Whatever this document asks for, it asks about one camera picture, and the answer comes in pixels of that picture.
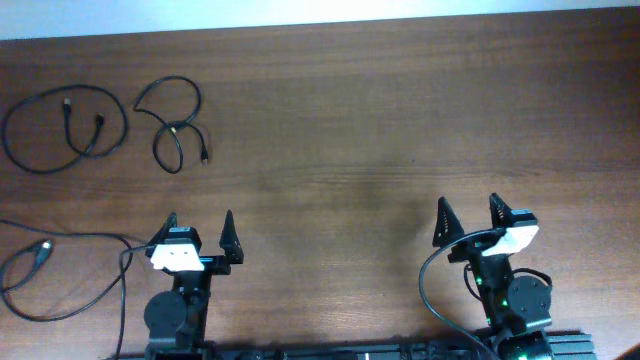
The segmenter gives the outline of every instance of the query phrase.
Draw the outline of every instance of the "wooden table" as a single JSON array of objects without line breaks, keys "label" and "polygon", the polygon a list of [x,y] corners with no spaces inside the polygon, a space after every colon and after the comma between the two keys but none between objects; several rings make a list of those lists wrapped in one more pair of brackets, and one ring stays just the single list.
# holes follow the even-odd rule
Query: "wooden table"
[{"label": "wooden table", "polygon": [[[638,342],[640,324],[640,12],[637,8],[331,25],[204,30],[0,43],[0,105],[68,83],[104,86],[131,129],[114,155],[51,176],[0,156],[2,218],[63,231],[149,239],[170,211],[217,254],[232,209],[245,264],[214,278],[207,338],[220,344],[327,343],[434,336],[450,329],[420,301],[418,270],[433,252],[446,195],[466,230],[490,226],[488,196],[534,211],[541,233],[514,266],[554,279],[554,329],[594,335],[602,359]],[[158,123],[135,96],[169,74],[195,80],[207,137],[180,135],[185,169],[153,160]],[[105,145],[120,130],[104,97],[71,93],[74,136],[105,113]],[[61,163],[54,96],[12,118],[12,149]],[[145,100],[167,119],[193,93],[167,84]],[[175,161],[172,143],[161,155]],[[38,236],[2,228],[6,258]],[[91,299],[117,273],[121,245],[63,240],[28,287],[26,311],[53,314]],[[22,270],[28,267],[24,261]],[[17,279],[20,269],[12,271]],[[435,306],[484,327],[462,266],[427,274]],[[137,255],[129,275],[125,352],[141,351],[147,301],[171,278]],[[120,292],[50,324],[0,307],[0,357],[104,358],[113,353]]]}]

